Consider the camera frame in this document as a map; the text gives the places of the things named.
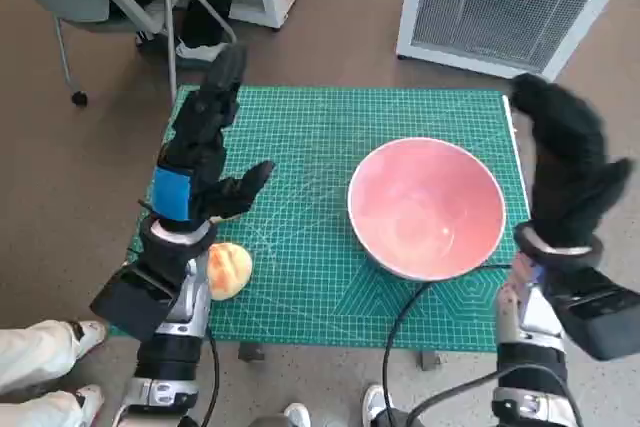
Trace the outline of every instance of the bowl rim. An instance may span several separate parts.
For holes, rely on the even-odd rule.
[[[445,144],[449,147],[453,147],[455,150],[460,151],[461,153],[463,153],[464,155],[467,155],[469,157],[471,157],[473,160],[476,161],[476,163],[478,165],[480,165],[482,167],[482,169],[484,169],[484,171],[489,174],[489,178],[491,179],[491,181],[493,182],[493,185],[496,188],[496,191],[498,192],[498,197],[500,198],[500,207],[501,207],[501,214],[502,214],[502,223],[500,226],[500,231],[498,233],[498,235],[496,236],[496,240],[495,243],[493,244],[493,246],[491,247],[491,249],[488,251],[488,254],[480,259],[476,265],[473,265],[471,267],[469,267],[466,270],[463,270],[461,272],[456,273],[455,275],[450,275],[450,276],[444,276],[444,277],[439,277],[439,276],[434,276],[434,277],[420,277],[420,276],[412,276],[412,275],[407,275],[404,273],[399,272],[398,268],[396,266],[390,266],[385,264],[372,250],[371,248],[367,245],[367,243],[362,239],[362,235],[361,233],[358,231],[358,228],[354,222],[354,218],[353,218],[353,209],[352,209],[352,203],[353,203],[353,189],[354,189],[354,180],[356,179],[358,173],[360,172],[363,164],[367,161],[367,159],[369,159],[369,157],[373,156],[374,154],[376,154],[378,151],[389,147],[393,144],[398,144],[398,143],[404,143],[404,142],[415,142],[415,141],[427,141],[427,142],[436,142],[436,143],[440,143],[440,144]],[[400,139],[395,139],[395,140],[391,140],[389,142],[386,142],[382,145],[379,145],[378,147],[376,147],[375,149],[373,149],[371,152],[369,152],[364,159],[362,159],[360,161],[360,163],[358,164],[358,166],[356,167],[356,169],[353,172],[353,175],[351,176],[351,180],[349,181],[349,188],[347,190],[347,211],[349,214],[349,221],[351,223],[351,228],[353,229],[353,231],[356,234],[356,237],[358,238],[358,241],[360,242],[360,244],[364,247],[364,249],[367,251],[367,254],[370,255],[371,257],[373,257],[375,259],[375,261],[385,270],[391,272],[392,274],[401,277],[403,279],[407,279],[407,280],[414,280],[414,281],[420,281],[420,282],[434,282],[434,281],[441,281],[441,280],[448,280],[448,279],[453,279],[455,277],[460,277],[462,275],[465,275],[469,272],[471,272],[472,270],[474,270],[477,267],[480,267],[489,257],[491,257],[491,255],[495,252],[495,250],[498,248],[498,245],[500,244],[500,241],[502,240],[502,236],[504,235],[504,229],[507,223],[507,210],[506,210],[506,203],[504,200],[504,195],[502,193],[502,189],[500,188],[500,184],[498,183],[496,177],[493,175],[493,173],[489,170],[489,168],[484,165],[484,162],[482,162],[480,159],[478,159],[475,155],[473,155],[471,152],[469,152],[466,149],[463,149],[462,147],[452,144],[451,142],[447,142],[445,140],[441,140],[441,139],[435,139],[433,137],[403,137]]]

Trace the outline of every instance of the table leg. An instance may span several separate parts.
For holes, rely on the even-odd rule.
[[[442,365],[442,362],[440,362],[440,356],[437,352],[431,350],[421,350],[418,352],[418,366],[423,372],[436,370],[440,365]]]
[[[262,344],[257,342],[240,342],[238,359],[243,362],[262,362],[265,359]]]

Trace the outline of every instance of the white sneaker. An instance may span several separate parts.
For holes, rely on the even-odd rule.
[[[284,409],[284,415],[296,427],[311,427],[311,416],[309,410],[302,404],[291,404]]]
[[[90,427],[104,404],[102,389],[97,385],[87,385],[76,390],[75,395],[82,409],[82,422],[78,427]]]
[[[97,320],[68,322],[78,340],[76,359],[81,359],[107,338],[107,326]]]
[[[220,52],[227,46],[224,42],[216,45],[201,45],[199,47],[187,47],[184,42],[180,42],[176,47],[176,55],[183,60],[211,63],[216,60]]]
[[[393,400],[389,396],[389,404],[393,407]],[[384,403],[384,390],[381,385],[370,386],[362,399],[362,427],[370,427],[371,422],[380,412],[387,410]]]

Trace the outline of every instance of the chair wheel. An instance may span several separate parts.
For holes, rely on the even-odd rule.
[[[73,102],[73,104],[77,107],[86,107],[89,103],[89,98],[87,97],[87,94],[85,92],[79,90],[73,93],[73,95],[71,96],[71,102]]]

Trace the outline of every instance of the pink bowl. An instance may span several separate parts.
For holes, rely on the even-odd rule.
[[[505,205],[491,172],[466,150],[415,137],[378,147],[349,185],[351,224],[384,268],[412,280],[469,272],[495,250]]]

